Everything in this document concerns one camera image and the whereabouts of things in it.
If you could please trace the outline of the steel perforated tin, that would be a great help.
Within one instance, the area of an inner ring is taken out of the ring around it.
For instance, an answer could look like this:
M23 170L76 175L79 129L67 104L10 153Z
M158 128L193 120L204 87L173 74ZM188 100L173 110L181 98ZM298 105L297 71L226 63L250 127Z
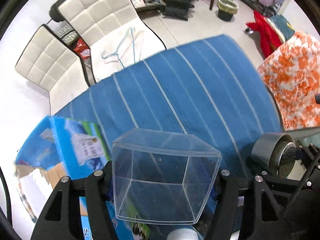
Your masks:
M265 133L254 144L251 156L262 162L270 174L287 178L296 162L297 146L285 133Z

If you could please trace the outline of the clear acrylic box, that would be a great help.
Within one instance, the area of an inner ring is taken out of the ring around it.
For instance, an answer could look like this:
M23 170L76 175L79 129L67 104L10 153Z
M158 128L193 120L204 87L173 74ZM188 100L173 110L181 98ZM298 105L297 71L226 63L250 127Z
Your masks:
M116 217L144 224L198 222L221 153L193 134L134 128L112 145Z

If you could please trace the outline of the white cream jar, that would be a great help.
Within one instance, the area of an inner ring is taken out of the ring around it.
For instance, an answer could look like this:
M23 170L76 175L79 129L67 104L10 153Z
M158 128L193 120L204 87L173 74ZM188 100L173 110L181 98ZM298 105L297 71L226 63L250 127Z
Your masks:
M193 229L180 228L170 232L167 240L198 240L198 234Z

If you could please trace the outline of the blue cardboard milk box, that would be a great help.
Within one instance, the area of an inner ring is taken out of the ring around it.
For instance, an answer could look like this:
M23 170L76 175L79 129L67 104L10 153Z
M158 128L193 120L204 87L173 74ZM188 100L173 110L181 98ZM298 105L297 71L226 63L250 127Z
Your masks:
M112 162L112 145L113 142L111 145L106 143L101 127L96 123L48 116L29 135L16 163L45 171L61 166L62 173L58 174L57 183L64 176L76 180L86 178L94 171L102 170L108 161ZM44 206L51 194L45 194ZM110 197L106 205L118 239L148 239L152 226L157 224L130 222L116 217L113 179ZM37 209L38 218L42 210ZM80 214L84 239L93 239L84 197L80 197Z

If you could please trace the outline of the orange white patterned cloth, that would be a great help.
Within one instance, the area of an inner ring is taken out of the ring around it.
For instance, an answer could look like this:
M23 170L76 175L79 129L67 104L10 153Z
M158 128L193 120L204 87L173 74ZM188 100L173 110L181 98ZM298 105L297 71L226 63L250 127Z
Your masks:
M273 94L286 131L319 126L319 40L302 32L277 48L258 67Z

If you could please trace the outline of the blue striped bed sheet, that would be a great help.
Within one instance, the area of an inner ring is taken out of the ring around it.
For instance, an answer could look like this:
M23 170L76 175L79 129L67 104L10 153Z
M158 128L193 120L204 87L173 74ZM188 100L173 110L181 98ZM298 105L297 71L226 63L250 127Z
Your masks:
M108 145L132 128L197 136L221 167L248 175L246 158L264 133L282 132L274 100L244 50L219 35L165 50L103 79L58 117L101 127Z

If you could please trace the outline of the small white padded chair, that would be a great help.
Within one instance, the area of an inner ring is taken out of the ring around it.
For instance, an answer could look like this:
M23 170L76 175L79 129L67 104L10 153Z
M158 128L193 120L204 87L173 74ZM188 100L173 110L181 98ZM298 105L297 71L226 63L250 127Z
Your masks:
M37 29L28 42L15 70L49 93L51 115L90 87L82 58L45 24Z

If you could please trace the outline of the red cloth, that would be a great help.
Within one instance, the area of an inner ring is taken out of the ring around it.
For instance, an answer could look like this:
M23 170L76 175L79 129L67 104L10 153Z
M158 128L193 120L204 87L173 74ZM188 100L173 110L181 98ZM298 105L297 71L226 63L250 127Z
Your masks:
M257 31L260 35L260 48L265 58L270 56L284 41L270 25L267 18L258 11L253 11L254 22L247 22L249 30Z

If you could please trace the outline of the large white padded chair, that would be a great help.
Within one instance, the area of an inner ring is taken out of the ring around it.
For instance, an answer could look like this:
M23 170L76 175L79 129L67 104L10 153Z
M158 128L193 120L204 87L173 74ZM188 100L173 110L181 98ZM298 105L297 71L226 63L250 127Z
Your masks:
M96 82L121 71L114 64L105 65L101 53L120 42L129 27L144 31L140 61L166 50L161 38L140 19L131 0L65 0L58 11L89 46Z

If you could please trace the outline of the trash bin with bag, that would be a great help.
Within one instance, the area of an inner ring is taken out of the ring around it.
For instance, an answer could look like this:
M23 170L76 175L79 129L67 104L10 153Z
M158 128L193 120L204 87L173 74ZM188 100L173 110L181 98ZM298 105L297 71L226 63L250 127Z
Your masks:
M230 22L235 14L238 13L239 6L232 0L218 0L218 18L223 21Z

